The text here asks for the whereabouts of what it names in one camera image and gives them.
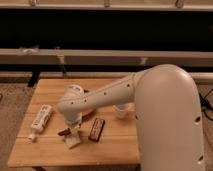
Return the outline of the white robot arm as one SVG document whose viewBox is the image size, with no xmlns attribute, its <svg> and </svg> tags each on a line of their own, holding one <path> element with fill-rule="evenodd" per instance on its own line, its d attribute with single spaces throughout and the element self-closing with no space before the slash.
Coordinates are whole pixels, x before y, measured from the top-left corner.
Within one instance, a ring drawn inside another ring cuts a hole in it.
<svg viewBox="0 0 213 171">
<path fill-rule="evenodd" d="M 90 108 L 133 103 L 141 171 L 205 171 L 202 112 L 195 81 L 164 64 L 75 96 L 66 92 L 58 110 L 68 125 Z"/>
</svg>

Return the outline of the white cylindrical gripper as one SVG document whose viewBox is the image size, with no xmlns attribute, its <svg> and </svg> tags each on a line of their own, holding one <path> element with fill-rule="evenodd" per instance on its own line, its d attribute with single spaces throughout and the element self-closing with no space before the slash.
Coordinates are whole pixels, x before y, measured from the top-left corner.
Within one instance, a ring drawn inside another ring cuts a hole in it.
<svg viewBox="0 0 213 171">
<path fill-rule="evenodd" d="M 81 128 L 82 124 L 82 114 L 74 114 L 65 117 L 65 123 L 70 128 L 71 131 L 77 131 Z"/>
</svg>

